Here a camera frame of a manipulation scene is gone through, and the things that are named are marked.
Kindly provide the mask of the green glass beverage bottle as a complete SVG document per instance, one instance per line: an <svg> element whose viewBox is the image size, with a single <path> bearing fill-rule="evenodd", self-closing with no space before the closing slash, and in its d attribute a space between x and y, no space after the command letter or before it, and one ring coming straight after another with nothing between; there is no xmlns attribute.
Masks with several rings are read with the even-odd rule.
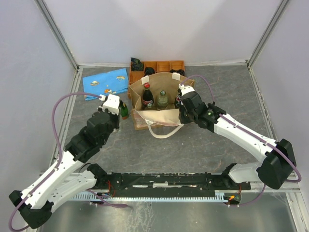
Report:
<svg viewBox="0 0 309 232"><path fill-rule="evenodd" d="M122 100L120 100L119 108L122 119L123 120L127 119L129 117L128 107Z"/></svg>

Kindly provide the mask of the burlap canvas tote bag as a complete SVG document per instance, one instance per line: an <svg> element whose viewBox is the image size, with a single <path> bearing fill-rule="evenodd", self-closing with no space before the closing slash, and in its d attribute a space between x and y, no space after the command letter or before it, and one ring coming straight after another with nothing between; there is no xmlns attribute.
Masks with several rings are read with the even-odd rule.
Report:
<svg viewBox="0 0 309 232"><path fill-rule="evenodd" d="M128 89L131 95L132 110L131 116L136 130L148 129L151 135L158 139L165 139L175 134L182 126L179 120L179 109L174 106L174 101L178 94L179 84L184 82L185 86L194 87L195 81L186 79L178 73L159 72L150 76L145 76L141 80L129 85ZM160 92L164 90L168 97L168 105L164 110L157 110L156 103L151 109L142 109L142 94L144 84L150 84L150 91L155 100ZM152 131L156 127L174 127L172 132L166 135L158 135Z"/></svg>

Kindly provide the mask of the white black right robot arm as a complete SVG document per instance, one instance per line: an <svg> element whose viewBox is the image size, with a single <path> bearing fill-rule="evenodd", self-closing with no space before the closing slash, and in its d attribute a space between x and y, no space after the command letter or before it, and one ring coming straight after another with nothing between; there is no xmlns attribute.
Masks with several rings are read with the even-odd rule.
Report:
<svg viewBox="0 0 309 232"><path fill-rule="evenodd" d="M232 164L222 176L222 185L233 189L242 182L261 181L272 189L280 189L296 167L292 144L281 139L265 137L237 122L214 103L205 104L195 92L182 91L179 103L179 119L182 124L194 122L200 128L221 135L236 143L256 162Z"/></svg>

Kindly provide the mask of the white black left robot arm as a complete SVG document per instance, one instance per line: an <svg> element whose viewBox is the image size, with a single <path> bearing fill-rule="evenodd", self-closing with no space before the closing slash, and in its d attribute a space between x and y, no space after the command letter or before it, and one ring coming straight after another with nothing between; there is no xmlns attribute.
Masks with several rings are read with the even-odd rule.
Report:
<svg viewBox="0 0 309 232"><path fill-rule="evenodd" d="M90 170L68 182L66 178L97 154L106 144L109 136L119 128L119 115L95 112L86 126L73 136L64 151L33 184L23 191L14 190L9 199L15 212L32 229L43 225L51 215L76 194L90 189L103 188L107 183L106 172L94 164Z"/></svg>

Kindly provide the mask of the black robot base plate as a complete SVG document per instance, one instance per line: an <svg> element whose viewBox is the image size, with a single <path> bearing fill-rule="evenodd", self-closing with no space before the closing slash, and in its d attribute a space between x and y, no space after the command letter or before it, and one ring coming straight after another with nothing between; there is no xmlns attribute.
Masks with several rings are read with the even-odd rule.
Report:
<svg viewBox="0 0 309 232"><path fill-rule="evenodd" d="M112 192L114 197L193 198L214 197L215 191L250 190L249 182L235 183L225 174L134 174L111 173L103 176L94 189Z"/></svg>

